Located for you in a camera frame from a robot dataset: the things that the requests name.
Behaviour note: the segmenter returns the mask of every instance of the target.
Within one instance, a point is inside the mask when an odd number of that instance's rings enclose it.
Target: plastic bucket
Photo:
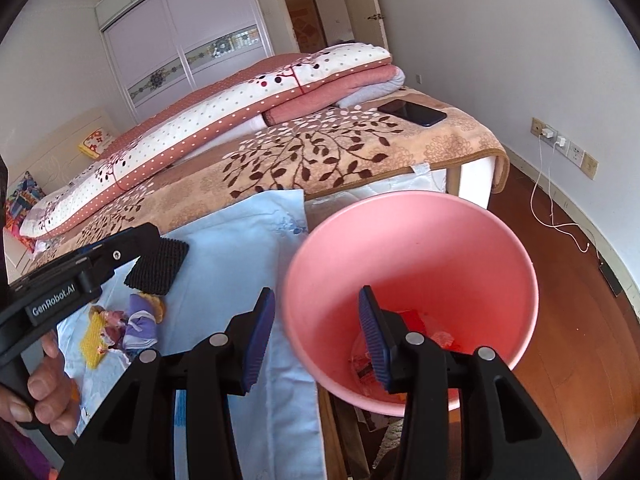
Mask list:
[[[318,226],[296,253],[283,294],[292,347],[331,393],[370,412],[402,416],[397,397],[367,397],[351,367],[360,335],[357,294],[436,320],[463,352],[491,346],[513,368],[538,316],[533,265],[516,235],[471,202],[399,191],[357,202]],[[459,406],[450,390],[449,409]]]

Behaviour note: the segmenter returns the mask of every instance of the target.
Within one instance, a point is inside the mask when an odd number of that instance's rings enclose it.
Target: white charging cable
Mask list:
[[[538,184],[540,183],[540,178],[542,178],[542,137],[538,136],[538,148],[540,150],[540,170],[538,171],[538,178],[536,179],[536,184],[533,187],[533,191],[531,192],[531,199],[529,200],[529,206],[531,208],[531,213],[533,215],[533,217],[540,223],[542,224],[544,227],[550,227],[552,229],[555,229],[556,231],[558,231],[559,233],[565,234],[570,236],[571,238],[574,239],[575,245],[578,247],[578,250],[581,253],[586,253],[589,250],[589,247],[591,246],[590,243],[587,242],[587,246],[583,249],[580,247],[580,244],[578,243],[578,240],[576,239],[576,237],[567,232],[567,231],[562,231],[562,229],[560,229],[561,227],[569,227],[569,226],[573,226],[575,225],[576,227],[580,227],[579,224],[575,223],[575,222],[569,222],[567,224],[555,224],[554,222],[554,200],[551,198],[551,165],[553,163],[553,158],[554,158],[554,154],[556,153],[556,144],[558,142],[554,143],[554,148],[553,151],[551,152],[551,159],[549,160],[549,167],[547,170],[547,175],[546,175],[546,179],[548,181],[548,195],[549,195],[549,200],[551,200],[551,224],[545,224],[540,218],[538,218],[538,215],[536,215],[536,212],[533,211],[533,197],[536,193],[536,189],[538,188]]]

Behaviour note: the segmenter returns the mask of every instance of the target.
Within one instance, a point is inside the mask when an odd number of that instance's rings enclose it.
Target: smartphone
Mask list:
[[[383,114],[393,115],[420,126],[433,126],[447,118],[446,113],[427,106],[396,99],[378,108]]]

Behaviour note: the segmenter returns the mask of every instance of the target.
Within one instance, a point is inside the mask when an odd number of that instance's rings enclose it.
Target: metal screw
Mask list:
[[[483,346],[478,349],[478,355],[481,359],[485,361],[493,361],[495,359],[495,351],[493,348],[489,348],[488,346]]]
[[[154,350],[145,350],[144,352],[142,352],[142,354],[140,354],[140,361],[142,361],[144,364],[151,363],[156,360],[157,355],[158,354],[156,354]]]
[[[424,336],[420,332],[409,332],[404,338],[410,345],[421,345],[424,343]]]
[[[226,334],[218,332],[209,338],[209,344],[211,346],[224,346],[229,342],[229,338]]]

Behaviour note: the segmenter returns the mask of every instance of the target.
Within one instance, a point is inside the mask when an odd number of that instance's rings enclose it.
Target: open door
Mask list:
[[[388,48],[378,0],[344,0],[356,41]]]

